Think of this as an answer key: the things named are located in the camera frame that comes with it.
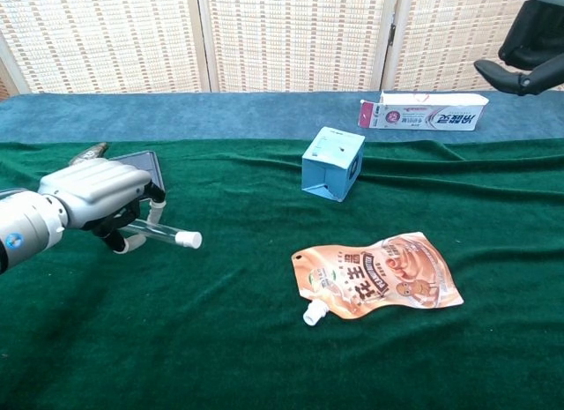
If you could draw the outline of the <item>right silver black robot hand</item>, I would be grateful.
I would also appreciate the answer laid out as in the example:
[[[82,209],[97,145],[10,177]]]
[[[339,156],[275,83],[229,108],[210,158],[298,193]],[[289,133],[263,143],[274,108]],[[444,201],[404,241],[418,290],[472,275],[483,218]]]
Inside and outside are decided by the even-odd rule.
[[[474,67],[494,89],[538,95],[563,84],[563,0],[523,0],[498,51],[501,64],[480,59]]]

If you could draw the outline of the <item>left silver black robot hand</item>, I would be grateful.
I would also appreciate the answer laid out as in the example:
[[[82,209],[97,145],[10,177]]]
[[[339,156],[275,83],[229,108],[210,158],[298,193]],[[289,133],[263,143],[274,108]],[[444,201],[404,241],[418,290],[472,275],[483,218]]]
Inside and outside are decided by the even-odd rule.
[[[149,172],[104,158],[84,160],[43,176],[39,193],[61,203],[66,228],[92,232],[117,254],[136,250],[146,242],[144,235],[125,238],[120,233],[139,217],[140,201],[151,200],[151,223],[159,221],[166,205],[165,191]]]

